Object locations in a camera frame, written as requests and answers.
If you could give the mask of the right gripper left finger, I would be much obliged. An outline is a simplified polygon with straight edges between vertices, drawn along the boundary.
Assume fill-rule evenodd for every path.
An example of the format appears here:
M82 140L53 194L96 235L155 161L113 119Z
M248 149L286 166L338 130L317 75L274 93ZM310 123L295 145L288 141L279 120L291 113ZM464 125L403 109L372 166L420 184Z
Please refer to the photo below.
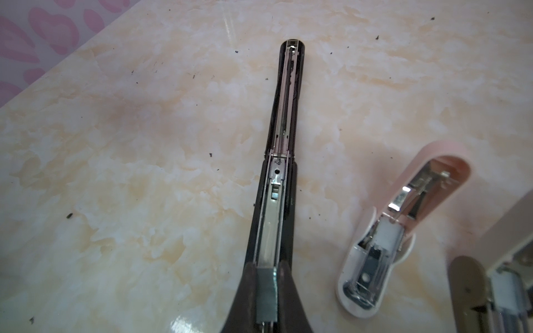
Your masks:
M222 333L256 333L256 292L257 269L254 263L244 266L242 278L237 288L233 304L224 323Z

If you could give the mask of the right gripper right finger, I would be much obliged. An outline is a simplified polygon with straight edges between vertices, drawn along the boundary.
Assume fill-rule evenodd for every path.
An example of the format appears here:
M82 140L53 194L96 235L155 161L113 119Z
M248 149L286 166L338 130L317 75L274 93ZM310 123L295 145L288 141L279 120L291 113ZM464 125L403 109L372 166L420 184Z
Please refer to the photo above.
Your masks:
M278 283L278 331L286 333L313 333L298 295L291 268L281 261L277 270Z

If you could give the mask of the pink mini stapler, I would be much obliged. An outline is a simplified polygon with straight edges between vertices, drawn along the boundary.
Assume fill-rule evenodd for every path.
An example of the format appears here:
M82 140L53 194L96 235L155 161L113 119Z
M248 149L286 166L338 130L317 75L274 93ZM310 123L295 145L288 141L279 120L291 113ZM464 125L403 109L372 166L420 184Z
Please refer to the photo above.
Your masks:
M379 311L391 272L414 248L416 228L472 173L464 146L431 142L362 212L335 287L350 315L367 319Z

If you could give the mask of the grey staple strip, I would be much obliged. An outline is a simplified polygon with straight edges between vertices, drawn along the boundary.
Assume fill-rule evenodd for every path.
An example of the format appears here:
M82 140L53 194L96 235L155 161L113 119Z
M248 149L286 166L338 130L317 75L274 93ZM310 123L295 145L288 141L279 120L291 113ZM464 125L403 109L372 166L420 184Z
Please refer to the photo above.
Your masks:
M278 321L278 285L276 268L257 269L256 323Z

